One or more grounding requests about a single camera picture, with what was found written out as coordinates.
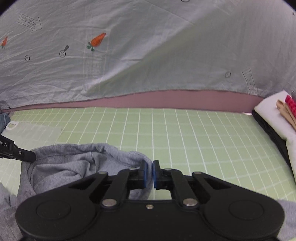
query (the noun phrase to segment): carrot print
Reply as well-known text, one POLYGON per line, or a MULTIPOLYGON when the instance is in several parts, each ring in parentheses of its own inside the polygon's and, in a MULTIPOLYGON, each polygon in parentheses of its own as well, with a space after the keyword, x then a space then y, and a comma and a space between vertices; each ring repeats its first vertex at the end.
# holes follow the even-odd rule
POLYGON ((2 44, 1 44, 1 48, 2 49, 5 49, 5 45, 7 43, 7 39, 8 39, 8 37, 6 36, 6 38, 3 40, 2 44))
POLYGON ((89 44, 87 45, 87 49, 91 49, 92 51, 94 51, 94 47, 98 47, 100 46, 100 44, 103 41, 103 38, 106 36, 106 33, 102 33, 100 35, 98 35, 97 37, 95 37, 94 39, 91 40, 91 42, 89 42, 89 44))

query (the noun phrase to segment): folded fabric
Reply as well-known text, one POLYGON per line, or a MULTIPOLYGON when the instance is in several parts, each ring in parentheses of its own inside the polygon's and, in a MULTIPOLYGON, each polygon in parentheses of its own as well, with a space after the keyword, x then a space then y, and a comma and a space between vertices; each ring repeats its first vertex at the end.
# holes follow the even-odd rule
POLYGON ((5 129, 5 127, 9 122, 10 122, 10 118, 6 113, 0 114, 0 134, 2 133, 2 131, 5 129))
POLYGON ((291 114, 291 116, 293 117, 293 119, 295 121, 295 117, 296 117, 296 103, 295 103, 295 101, 292 99, 292 97, 290 95, 287 95, 285 102, 288 107, 287 109, 288 109, 289 113, 291 114))
POLYGON ((294 128, 296 131, 296 119, 294 114, 291 112, 290 107, 281 100, 276 102, 276 107, 278 108, 280 114, 286 119, 287 122, 294 128))
POLYGON ((116 175, 120 170, 148 164, 147 188, 130 193, 130 199, 147 199, 152 189, 152 162, 144 154, 124 152, 108 144, 62 144, 33 150, 34 163, 22 162, 17 197, 0 183, 0 240, 16 241, 22 235, 15 221, 18 205, 27 198, 79 180, 98 171, 116 175))
POLYGON ((259 103, 254 109, 255 111, 275 130, 275 132, 286 141, 291 167, 296 173, 296 133, 293 127, 280 114, 276 107, 276 102, 285 101, 288 93, 281 91, 272 96, 267 97, 259 103))
POLYGON ((285 211, 285 221, 278 234, 280 241, 289 241, 296 237, 296 203, 278 200, 285 211))

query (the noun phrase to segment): orange carrot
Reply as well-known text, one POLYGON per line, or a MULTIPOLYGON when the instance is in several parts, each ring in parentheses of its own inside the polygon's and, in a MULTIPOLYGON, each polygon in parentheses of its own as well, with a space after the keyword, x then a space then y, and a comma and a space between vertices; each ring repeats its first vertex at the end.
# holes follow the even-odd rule
POLYGON ((92 41, 91 41, 91 45, 93 47, 97 47, 99 46, 102 41, 103 41, 103 38, 106 36, 106 33, 102 33, 100 34, 99 36, 95 37, 92 41))
POLYGON ((7 39, 8 39, 8 36, 6 36, 6 38, 3 40, 1 46, 4 47, 7 43, 7 39))

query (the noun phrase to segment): metal rivet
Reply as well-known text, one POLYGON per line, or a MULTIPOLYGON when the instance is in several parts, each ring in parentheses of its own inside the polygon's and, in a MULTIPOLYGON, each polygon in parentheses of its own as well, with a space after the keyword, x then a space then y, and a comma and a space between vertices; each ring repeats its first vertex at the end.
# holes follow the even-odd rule
POLYGON ((117 204, 117 201, 115 199, 108 198, 108 199, 103 200, 102 204, 105 207, 114 207, 117 204))
POLYGON ((187 207, 193 207, 198 204, 198 201, 194 198, 186 198, 183 200, 183 204, 187 207))
POLYGON ((147 205, 146 205, 146 208, 147 208, 147 209, 153 209, 154 206, 153 206, 152 204, 147 204, 147 205))

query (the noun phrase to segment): gray fabric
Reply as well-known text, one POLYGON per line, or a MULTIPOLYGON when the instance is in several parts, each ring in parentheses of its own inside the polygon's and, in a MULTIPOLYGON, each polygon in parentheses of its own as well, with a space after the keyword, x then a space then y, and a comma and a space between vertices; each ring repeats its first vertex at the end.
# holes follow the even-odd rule
POLYGON ((2 133, 2 131, 5 129, 5 127, 9 122, 10 122, 10 118, 7 113, 0 114, 0 134, 2 133))
POLYGON ((287 200, 278 200, 285 211, 285 221, 278 234, 281 241, 289 241, 296 237, 296 203, 287 200))
POLYGON ((19 0, 0 16, 0 106, 168 89, 290 93, 293 12, 282 0, 19 0))
POLYGON ((292 90, 291 97, 294 101, 296 101, 296 92, 292 90))
POLYGON ((27 198, 79 180, 98 171, 115 175, 128 167, 148 164, 147 188, 133 190, 130 199, 147 199, 152 189, 152 162, 144 154, 123 152, 108 144, 62 144, 35 149, 34 163, 22 162, 17 197, 0 183, 0 240, 15 241, 22 237, 15 222, 17 206, 27 198))

